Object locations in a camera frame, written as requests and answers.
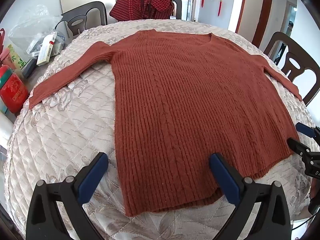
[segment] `cable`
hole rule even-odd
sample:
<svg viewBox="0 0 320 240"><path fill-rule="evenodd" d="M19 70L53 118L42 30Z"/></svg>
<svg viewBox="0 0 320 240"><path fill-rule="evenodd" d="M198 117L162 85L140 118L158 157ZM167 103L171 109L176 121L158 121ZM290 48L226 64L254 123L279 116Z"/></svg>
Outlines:
<svg viewBox="0 0 320 240"><path fill-rule="evenodd" d="M308 221L309 221L310 219L313 219L313 218L316 216L316 214L314 214L312 217L310 217L307 221L304 221L301 225L299 225L299 226L297 226L297 227L295 227L295 228L292 228L291 231L293 231L293 230L295 230L295 229L303 226L305 223L308 223Z"/></svg>

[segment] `quilted tablecloth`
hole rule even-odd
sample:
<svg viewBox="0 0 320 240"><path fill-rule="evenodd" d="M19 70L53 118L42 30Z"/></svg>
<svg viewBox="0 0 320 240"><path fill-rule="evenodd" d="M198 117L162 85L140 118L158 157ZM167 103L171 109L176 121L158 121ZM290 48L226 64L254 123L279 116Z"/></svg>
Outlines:
<svg viewBox="0 0 320 240"><path fill-rule="evenodd" d="M113 44L138 30L149 29L160 32L213 33L233 41L250 54L264 56L281 73L259 49L233 32L181 20L140 20L84 31L55 58L37 83L75 62L97 41ZM266 76L276 87L293 123L314 126L304 103L298 101L282 84ZM224 196L209 206L143 213L132 218L124 215L113 135L114 86L111 65L99 62L43 100L32 111L28 110L28 100L25 102L14 124L4 167L7 209L19 231L25 235L28 208L38 180L44 179L47 183L63 181L67 176L76 175L98 152L105 152L109 158L108 171L90 202L84 205L84 210L105 239L213 239L234 209ZM302 134L299 137L312 151L320 150L314 140ZM271 184L274 180L282 183L292 215L310 190L310 177L304 175L304 164L300 157L290 156L257 181ZM70 235L76 238L60 203L59 208ZM258 208L256 204L240 238L248 234Z"/></svg>

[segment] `chair back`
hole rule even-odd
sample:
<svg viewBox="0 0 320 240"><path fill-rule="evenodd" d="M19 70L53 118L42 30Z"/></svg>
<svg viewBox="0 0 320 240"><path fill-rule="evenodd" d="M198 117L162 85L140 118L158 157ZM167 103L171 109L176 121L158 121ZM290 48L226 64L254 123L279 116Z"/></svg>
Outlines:
<svg viewBox="0 0 320 240"><path fill-rule="evenodd" d="M177 12L176 12L176 19L181 20L181 13L182 13L182 0L172 0L177 5Z"/></svg>
<svg viewBox="0 0 320 240"><path fill-rule="evenodd" d="M282 41L287 44L288 46L288 53L285 57L285 63L284 67L281 69L281 71L287 75L289 71L291 70L288 78L291 82L293 80L304 73L306 69L312 70L316 74L316 83L311 88L309 93L305 96L303 99L303 102L306 104L306 106L311 102L311 100L316 96L316 94L320 90L320 68L319 65L315 62L315 60L303 49L301 46L296 43L293 39L291 39L289 36L287 36L285 33L282 32L276 32L273 34L268 46L266 47L264 54L269 55L270 51L272 50L274 44L276 44L277 41ZM294 59L300 66L300 69L296 68L291 61L290 58Z"/></svg>
<svg viewBox="0 0 320 240"><path fill-rule="evenodd" d="M63 13L62 20L60 22L67 22L68 28L72 31L73 36L76 36L85 30L85 24L87 22L87 13L94 8L97 8L100 11L101 25L107 25L107 10L104 4L99 1L84 4ZM78 20L82 21L78 24L72 25L74 22Z"/></svg>

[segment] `red bottle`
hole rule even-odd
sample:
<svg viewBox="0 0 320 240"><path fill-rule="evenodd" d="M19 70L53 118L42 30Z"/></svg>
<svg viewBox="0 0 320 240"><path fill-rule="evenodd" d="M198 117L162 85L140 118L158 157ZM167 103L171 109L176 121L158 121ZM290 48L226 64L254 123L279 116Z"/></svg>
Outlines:
<svg viewBox="0 0 320 240"><path fill-rule="evenodd" d="M28 89L12 69L7 65L0 67L0 97L10 112L20 111L28 95Z"/></svg>

